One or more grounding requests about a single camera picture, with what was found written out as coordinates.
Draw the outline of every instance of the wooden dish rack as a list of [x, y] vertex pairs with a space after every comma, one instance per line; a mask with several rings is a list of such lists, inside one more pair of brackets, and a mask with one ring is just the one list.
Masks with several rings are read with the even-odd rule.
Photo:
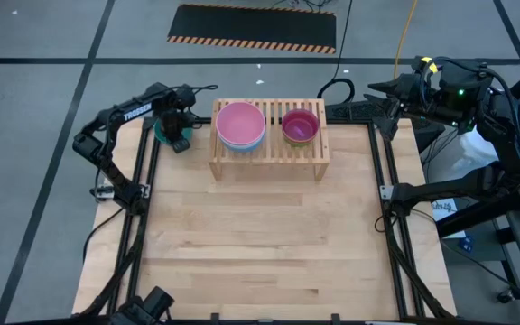
[[[218, 138], [216, 116], [226, 105], [248, 102], [263, 111], [266, 118], [265, 139], [251, 153], [228, 150]], [[294, 147], [283, 138], [282, 117], [292, 109], [308, 109], [320, 121], [320, 130], [311, 144]], [[225, 164], [302, 164], [312, 165], [314, 179], [320, 181], [330, 163], [329, 138], [323, 99], [216, 99], [212, 108], [209, 137], [209, 167], [216, 181], [222, 178]]]

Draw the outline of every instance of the black floor mat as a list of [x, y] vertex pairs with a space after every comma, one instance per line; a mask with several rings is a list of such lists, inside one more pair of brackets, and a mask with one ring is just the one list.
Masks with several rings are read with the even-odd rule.
[[302, 9], [180, 5], [168, 42], [336, 52], [336, 16]]

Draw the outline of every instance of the dark red bowl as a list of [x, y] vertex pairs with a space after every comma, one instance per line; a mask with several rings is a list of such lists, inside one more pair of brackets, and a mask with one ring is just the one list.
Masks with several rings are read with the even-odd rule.
[[293, 109], [282, 119], [282, 131], [291, 144], [310, 143], [319, 129], [318, 118], [306, 109]]

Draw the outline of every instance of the yellow cable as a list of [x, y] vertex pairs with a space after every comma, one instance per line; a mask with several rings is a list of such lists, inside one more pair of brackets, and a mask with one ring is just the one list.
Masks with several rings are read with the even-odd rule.
[[396, 58], [395, 58], [395, 73], [393, 74], [393, 79], [396, 79], [396, 73], [398, 72], [398, 59], [401, 56], [401, 47], [404, 43], [404, 37], [406, 36], [406, 32], [408, 31], [408, 25], [411, 24], [411, 20], [413, 19], [414, 9], [416, 8], [416, 3], [418, 0], [413, 1], [413, 6], [411, 7], [411, 11], [408, 13], [408, 20], [406, 21], [406, 25], [404, 26], [403, 35], [401, 35], [401, 41], [398, 43], [398, 49], [396, 50]]

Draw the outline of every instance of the gray floor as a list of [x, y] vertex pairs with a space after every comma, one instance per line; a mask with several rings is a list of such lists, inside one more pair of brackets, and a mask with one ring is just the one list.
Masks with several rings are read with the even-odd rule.
[[[117, 0], [98, 58], [296, 58], [322, 57], [285, 51], [244, 50], [170, 44], [165, 40], [175, 7], [185, 3], [270, 6], [268, 0], [155, 1]], [[107, 0], [0, 0], [0, 58], [80, 58], [88, 56]], [[391, 58], [412, 0], [357, 0], [352, 9], [345, 58]], [[520, 1], [503, 0], [520, 38]], [[327, 10], [338, 14], [338, 38], [346, 21], [347, 0]], [[420, 0], [403, 58], [416, 54], [454, 58], [515, 59], [495, 66], [509, 84], [520, 78], [519, 59], [493, 0]], [[0, 64], [0, 298], [33, 212], [43, 178], [64, 123], [85, 60], [81, 64]], [[392, 78], [392, 66], [343, 65], [340, 76], [356, 84], [363, 99], [369, 82]], [[73, 135], [99, 109], [141, 93], [150, 84], [218, 84], [201, 92], [194, 111], [206, 116], [213, 98], [312, 98], [334, 73], [325, 64], [94, 65], [75, 115]], [[325, 99], [348, 94], [331, 88]], [[81, 271], [81, 248], [96, 209], [87, 194], [94, 170], [66, 146], [54, 176], [31, 252], [7, 321], [70, 315]], [[504, 321], [500, 312], [477, 308], [472, 293], [489, 296], [498, 285], [470, 265], [449, 265], [460, 315]]]

